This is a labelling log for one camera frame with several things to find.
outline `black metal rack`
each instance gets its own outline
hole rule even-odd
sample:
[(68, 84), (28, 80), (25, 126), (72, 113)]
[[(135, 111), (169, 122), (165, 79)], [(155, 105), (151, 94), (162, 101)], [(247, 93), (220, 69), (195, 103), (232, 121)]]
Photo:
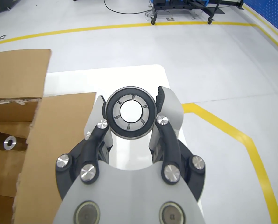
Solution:
[(203, 12), (205, 12), (209, 17), (207, 20), (208, 24), (211, 24), (213, 22), (213, 17), (215, 15), (215, 13), (217, 12), (217, 10), (219, 9), (219, 5), (220, 4), (226, 4), (226, 5), (234, 5), (237, 6), (238, 8), (242, 9), (242, 5), (243, 5), (243, 0), (240, 0), (240, 2), (226, 2), (223, 0), (210, 0), (211, 4), (216, 4), (216, 7), (206, 7), (204, 4), (202, 4), (202, 2), (197, 1), (197, 0), (170, 0), (167, 1), (166, 3), (163, 4), (154, 4), (153, 5), (153, 13), (154, 16), (151, 17), (151, 23), (154, 25), (156, 23), (157, 20), (157, 12), (159, 10), (169, 10), (169, 9), (200, 9)]

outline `yellow floor line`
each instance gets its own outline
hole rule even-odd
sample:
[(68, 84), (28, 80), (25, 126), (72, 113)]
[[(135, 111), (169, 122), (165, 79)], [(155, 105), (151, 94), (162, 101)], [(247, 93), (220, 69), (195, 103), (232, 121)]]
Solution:
[(251, 9), (249, 9), (246, 6), (243, 6), (244, 9), (246, 9), (248, 12), (250, 12), (253, 16), (255, 16), (257, 19), (259, 19), (262, 23), (264, 23), (273, 33), (275, 33), (278, 36), (278, 32), (271, 27), (268, 23), (266, 23), (262, 18), (260, 18), (257, 14), (255, 14)]
[(263, 29), (261, 26), (257, 25), (259, 30), (261, 30), (276, 46), (278, 46), (278, 42), (267, 32), (265, 29)]
[(272, 223), (278, 223), (278, 205), (277, 201), (271, 187), (269, 177), (261, 161), (259, 153), (255, 147), (253, 140), (237, 130), (235, 127), (231, 126), (227, 122), (221, 120), (212, 113), (206, 111), (195, 103), (185, 103), (182, 105), (184, 113), (194, 113), (203, 120), (206, 120), (210, 124), (214, 125), (221, 131), (230, 135), (232, 138), (242, 143), (250, 156), (252, 164), (254, 166), (255, 172), (257, 174), (262, 192), (264, 194), (265, 201), (267, 203), (267, 208), (269, 210), (269, 215)]
[[(156, 26), (164, 26), (164, 25), (207, 25), (205, 21), (180, 21), (180, 22), (157, 22)], [(239, 25), (239, 26), (256, 26), (256, 24), (250, 23), (239, 23), (239, 22), (213, 22), (213, 25)], [(121, 24), (121, 25), (105, 25), (105, 26), (93, 26), (93, 27), (84, 27), (84, 28), (76, 28), (76, 29), (67, 29), (60, 31), (51, 31), (44, 33), (31, 34), (21, 37), (9, 38), (5, 40), (1, 40), (0, 44), (5, 44), (13, 41), (35, 38), (35, 37), (43, 37), (49, 35), (63, 34), (63, 33), (71, 33), (71, 32), (81, 32), (81, 31), (95, 31), (95, 30), (104, 30), (104, 29), (118, 29), (118, 28), (130, 28), (130, 27), (145, 27), (145, 26), (153, 26), (151, 23), (137, 23), (137, 24)]]

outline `metal bearing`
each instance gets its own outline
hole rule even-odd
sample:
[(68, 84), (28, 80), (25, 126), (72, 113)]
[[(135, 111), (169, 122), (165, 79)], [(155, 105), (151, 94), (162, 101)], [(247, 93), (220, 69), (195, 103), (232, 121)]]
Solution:
[[(141, 117), (135, 122), (127, 122), (121, 117), (121, 106), (130, 100), (141, 105)], [(106, 103), (106, 116), (112, 132), (124, 139), (138, 139), (148, 134), (155, 123), (157, 107), (152, 96), (145, 90), (127, 86), (115, 91)]]
[(186, 221), (182, 208), (174, 202), (164, 203), (159, 211), (161, 224), (184, 224)]
[(99, 220), (100, 210), (93, 201), (85, 201), (75, 210), (74, 224), (98, 224)]

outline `cardboard box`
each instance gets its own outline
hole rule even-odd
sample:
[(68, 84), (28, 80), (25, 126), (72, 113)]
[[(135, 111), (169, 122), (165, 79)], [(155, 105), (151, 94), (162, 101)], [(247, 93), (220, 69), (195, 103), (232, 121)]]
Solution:
[(28, 143), (27, 151), (0, 150), (1, 224), (11, 223), (13, 210), (15, 224), (52, 223), (61, 204), (55, 161), (84, 138), (95, 93), (43, 97), (50, 55), (0, 52), (0, 132)]

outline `white table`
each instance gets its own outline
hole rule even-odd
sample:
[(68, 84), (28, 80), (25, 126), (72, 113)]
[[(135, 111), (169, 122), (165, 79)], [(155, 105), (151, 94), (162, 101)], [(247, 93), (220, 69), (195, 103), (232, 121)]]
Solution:
[[(159, 86), (170, 88), (162, 66), (126, 66), (48, 73), (44, 96), (96, 92), (95, 98), (103, 95), (107, 100), (114, 91), (125, 86), (138, 86), (149, 92), (154, 99)], [(138, 170), (152, 165), (148, 148), (151, 133), (137, 140), (125, 140), (114, 134), (112, 136), (114, 145), (109, 156), (110, 165), (123, 170)], [(179, 139), (187, 145), (182, 129)]]

